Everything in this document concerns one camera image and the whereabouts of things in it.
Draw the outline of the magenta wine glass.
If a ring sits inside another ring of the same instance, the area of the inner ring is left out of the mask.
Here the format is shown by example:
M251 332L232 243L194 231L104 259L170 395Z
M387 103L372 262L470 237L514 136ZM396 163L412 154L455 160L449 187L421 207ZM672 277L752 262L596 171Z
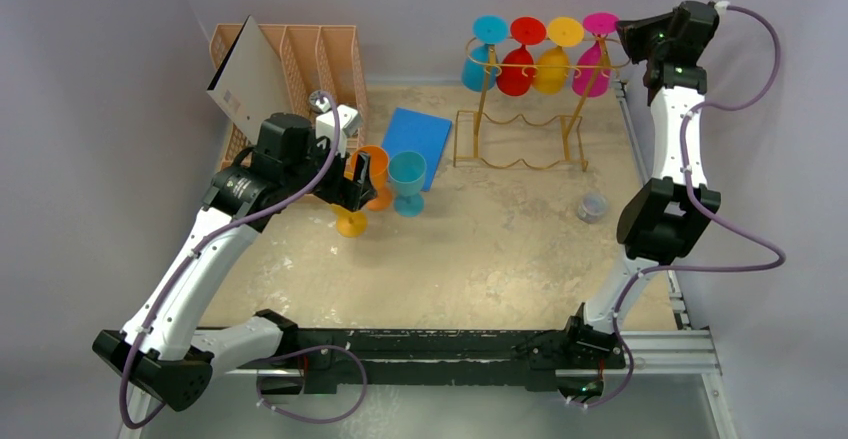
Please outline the magenta wine glass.
M578 59L572 80L575 94L594 98L608 90L613 71L603 68L610 65L606 39L615 31L617 21L615 14L606 11L591 13L583 19L583 27L592 36L593 44Z

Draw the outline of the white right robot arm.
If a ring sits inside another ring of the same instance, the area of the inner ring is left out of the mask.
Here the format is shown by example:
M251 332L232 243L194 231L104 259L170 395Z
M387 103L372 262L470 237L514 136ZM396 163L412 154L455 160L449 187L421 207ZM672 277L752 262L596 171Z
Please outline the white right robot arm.
M619 216L620 259L601 289L564 329L561 351L576 366L606 358L621 345L615 334L652 277L687 256L709 225L688 196L717 212L721 195L709 188L700 165L700 137L683 125L698 125L693 106L705 99L707 72L698 61L714 37L720 15L713 2L683 1L671 12L621 20L616 31L624 52L644 62L643 85L654 124L652 173Z

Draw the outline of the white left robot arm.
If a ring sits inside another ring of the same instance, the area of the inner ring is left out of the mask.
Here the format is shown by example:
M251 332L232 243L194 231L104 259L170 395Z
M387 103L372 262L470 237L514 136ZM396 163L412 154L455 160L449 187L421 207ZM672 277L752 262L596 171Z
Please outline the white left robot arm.
M199 322L229 271L271 218L305 195L356 212L372 200L368 158L347 166L345 129L356 111L315 119L275 113L256 142L217 172L188 238L140 310L92 348L121 378L160 408L183 411L224 373L251 362L284 368L303 349L297 325L262 310L246 322L202 333Z

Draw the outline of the light blue front wine glass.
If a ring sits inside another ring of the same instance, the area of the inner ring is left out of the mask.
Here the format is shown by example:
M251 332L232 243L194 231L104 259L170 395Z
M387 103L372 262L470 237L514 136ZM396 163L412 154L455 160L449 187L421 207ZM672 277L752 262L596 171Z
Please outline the light blue front wine glass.
M400 152L390 159L388 173L394 210L404 217L418 216L425 206L421 195L427 173L425 158L415 151Z

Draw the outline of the yellow front wine glass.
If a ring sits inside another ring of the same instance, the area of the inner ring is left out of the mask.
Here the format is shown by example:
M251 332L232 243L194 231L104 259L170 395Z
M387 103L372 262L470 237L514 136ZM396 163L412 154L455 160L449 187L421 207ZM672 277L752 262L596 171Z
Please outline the yellow front wine glass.
M350 211L343 206L332 204L331 210L336 215L336 230L346 238L362 235L368 226L368 219L362 211Z

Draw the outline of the orange wine glass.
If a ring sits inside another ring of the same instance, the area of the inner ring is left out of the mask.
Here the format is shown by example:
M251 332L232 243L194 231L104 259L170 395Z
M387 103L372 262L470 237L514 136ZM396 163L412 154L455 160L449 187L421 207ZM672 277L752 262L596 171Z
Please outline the orange wine glass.
M354 152L353 166L357 165L357 161L367 154L370 158L369 178L372 185L376 189L376 197L366 204L366 207L371 211L382 211L387 209L393 201L393 193L388 186L389 174L389 155L380 146L366 145L358 148Z

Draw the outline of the yellow wine glass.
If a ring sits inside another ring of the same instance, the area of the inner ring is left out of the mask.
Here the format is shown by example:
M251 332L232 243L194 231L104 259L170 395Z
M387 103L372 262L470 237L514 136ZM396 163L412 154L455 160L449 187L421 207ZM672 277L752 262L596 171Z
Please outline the yellow wine glass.
M580 21L572 17L557 17L547 25L547 39L553 44L536 61L537 72L533 88L542 94L556 94L565 85L570 59L566 48L580 44L584 38Z
M336 215L336 230L346 238L362 235L368 226L368 219L362 211L350 211L343 206L332 204L331 210Z

